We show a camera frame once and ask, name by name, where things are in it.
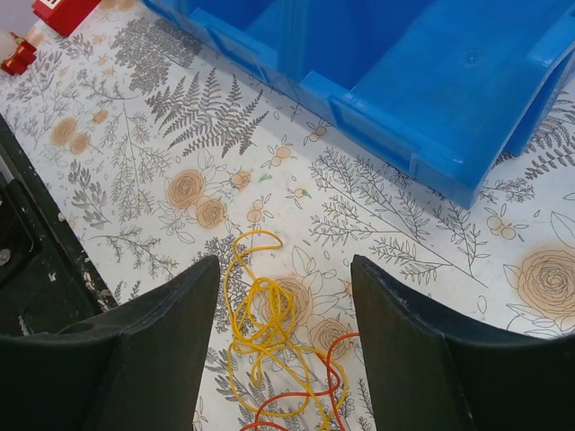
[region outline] cord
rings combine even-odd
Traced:
[[[238,243],[249,236],[252,235],[265,234],[273,238],[277,243],[272,245],[264,245],[258,247],[247,248],[244,251],[238,250]],[[243,259],[245,256],[254,253],[256,251],[270,251],[277,250],[283,247],[283,241],[274,233],[264,230],[250,231],[248,233],[243,233],[237,237],[234,241],[234,259],[230,263],[226,274],[224,276],[224,298],[226,301],[226,308],[230,316],[230,322],[233,331],[233,341],[227,350],[227,363],[228,363],[228,373],[230,378],[230,389],[232,390],[234,396],[242,404],[242,406],[249,411],[256,413],[255,423],[250,424],[244,428],[242,431],[248,429],[255,429],[257,431],[258,426],[269,426],[275,427],[279,430],[285,430],[272,422],[259,422],[260,415],[265,415],[268,417],[275,418],[291,418],[303,412],[307,407],[310,398],[317,405],[320,414],[322,416],[323,423],[318,431],[330,431],[329,421],[331,418],[336,418],[340,429],[343,431],[343,425],[341,423],[341,418],[339,415],[339,408],[346,400],[349,391],[348,376],[345,374],[343,367],[339,365],[336,361],[332,361],[332,351],[335,349],[337,344],[342,340],[357,336],[357,333],[346,334],[343,337],[336,339],[332,346],[330,347],[327,356],[317,349],[312,347],[298,346],[292,342],[291,336],[296,327],[296,306],[292,294],[284,289],[277,281],[267,278],[267,277],[256,277],[252,270],[248,267],[247,263]],[[236,264],[242,265],[243,269],[252,278],[252,287],[248,295],[243,299],[237,308],[234,310],[229,298],[229,279],[231,272]],[[257,295],[266,295],[270,300],[270,320],[268,322],[258,322],[255,320],[252,314],[252,302]],[[249,322],[255,329],[254,333],[250,336],[244,335],[242,329],[245,324]],[[305,379],[302,381],[300,377],[294,373],[287,364],[285,364],[276,353],[282,350],[292,350],[295,352],[297,358],[302,364],[304,369]],[[264,402],[258,409],[254,406],[248,404],[238,393],[235,378],[234,378],[234,361],[233,353],[237,355],[256,355],[256,359],[253,362],[252,370],[250,372],[250,379],[252,384],[259,387],[261,384],[261,379],[263,377],[262,372],[262,361],[265,357],[269,357],[277,365],[283,368],[292,378],[302,387],[305,392],[287,392]],[[314,392],[311,388],[310,371],[307,362],[305,361],[305,353],[315,353],[317,357],[323,362],[327,369],[329,390],[323,392]],[[341,377],[332,368],[332,365],[339,371]],[[337,385],[333,386],[332,376],[335,376]],[[335,400],[335,392],[337,388],[340,387],[341,381],[343,381],[343,391],[341,394],[341,399],[339,402]],[[333,412],[329,415],[325,413],[323,406],[318,397],[324,395],[330,395],[332,401]],[[296,409],[288,413],[279,413],[270,410],[264,410],[266,406],[271,404],[274,400],[281,398],[286,398],[288,396],[305,396],[305,401],[299,409]]]

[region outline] screw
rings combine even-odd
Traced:
[[[12,253],[8,249],[0,250],[0,267],[3,267],[6,263],[10,261]]]

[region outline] red box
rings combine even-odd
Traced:
[[[67,38],[101,0],[36,0],[32,10],[60,36]]]

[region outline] blue storage rack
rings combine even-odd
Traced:
[[[144,0],[462,207],[571,76],[574,0]]]

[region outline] patterned tablecloth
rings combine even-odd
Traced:
[[[0,78],[2,114],[119,303],[204,255],[225,268],[234,237],[261,228],[286,247],[254,256],[253,268],[294,295],[296,337],[319,349],[357,328],[354,253],[477,320],[536,337],[575,331],[575,87],[524,155],[498,161],[465,211],[135,0],[104,0],[68,40],[42,23],[29,38],[38,60]],[[234,271],[234,303],[248,287]],[[230,392],[230,339],[219,301],[194,429],[253,420]],[[345,422],[374,430],[359,343],[336,357],[351,382]],[[234,366],[253,405],[297,389],[271,364],[254,387],[246,362]],[[325,383],[324,370],[314,379]],[[320,417],[310,406],[274,420],[312,430]]]

